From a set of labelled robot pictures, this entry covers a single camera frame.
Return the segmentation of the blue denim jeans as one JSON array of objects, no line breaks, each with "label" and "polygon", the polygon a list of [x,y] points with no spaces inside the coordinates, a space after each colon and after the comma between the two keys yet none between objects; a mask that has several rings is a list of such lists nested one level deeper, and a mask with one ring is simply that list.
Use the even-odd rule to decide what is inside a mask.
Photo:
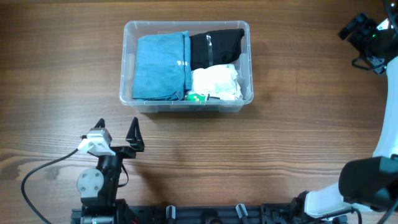
[{"label": "blue denim jeans", "polygon": [[137,41],[132,99],[181,101],[192,87],[189,31],[145,35]]}]

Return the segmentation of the white t-shirt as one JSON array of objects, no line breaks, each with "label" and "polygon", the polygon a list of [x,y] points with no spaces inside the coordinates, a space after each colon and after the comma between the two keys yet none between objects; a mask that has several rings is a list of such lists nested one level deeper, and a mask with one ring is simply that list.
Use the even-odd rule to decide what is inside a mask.
[{"label": "white t-shirt", "polygon": [[192,88],[187,98],[200,100],[217,99],[223,101],[242,100],[238,83],[238,71],[233,64],[214,65],[192,71]]}]

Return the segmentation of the black garment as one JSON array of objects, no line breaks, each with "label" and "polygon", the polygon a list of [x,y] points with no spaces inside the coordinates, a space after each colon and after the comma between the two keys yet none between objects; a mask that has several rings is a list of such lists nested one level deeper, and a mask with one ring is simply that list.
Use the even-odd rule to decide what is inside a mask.
[{"label": "black garment", "polygon": [[213,30],[190,36],[191,70],[229,64],[241,55],[243,29]]}]

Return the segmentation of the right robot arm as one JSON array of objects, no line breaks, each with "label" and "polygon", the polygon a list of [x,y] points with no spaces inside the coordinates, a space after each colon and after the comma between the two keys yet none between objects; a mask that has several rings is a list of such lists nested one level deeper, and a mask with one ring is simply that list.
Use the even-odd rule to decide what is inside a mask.
[{"label": "right robot arm", "polygon": [[387,78],[381,135],[372,157],[348,162],[337,183],[293,200],[287,223],[333,223],[363,212],[381,212],[379,222],[385,223],[397,211],[397,11],[388,11],[381,24],[360,13],[338,36],[359,52],[353,67],[362,60],[360,69]]}]

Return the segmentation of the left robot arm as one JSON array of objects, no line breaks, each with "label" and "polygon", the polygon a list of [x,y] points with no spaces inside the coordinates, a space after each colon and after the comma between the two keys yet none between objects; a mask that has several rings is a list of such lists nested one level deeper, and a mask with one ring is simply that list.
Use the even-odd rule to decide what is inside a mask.
[{"label": "left robot arm", "polygon": [[98,163],[95,168],[84,170],[77,179],[82,207],[72,211],[72,223],[139,223],[126,201],[116,198],[118,188],[123,186],[119,183],[121,172],[126,170],[123,160],[134,159],[138,152],[144,151],[138,119],[133,118],[129,127],[127,146],[112,146],[111,141],[104,119],[100,119],[78,145],[82,154],[96,156]]}]

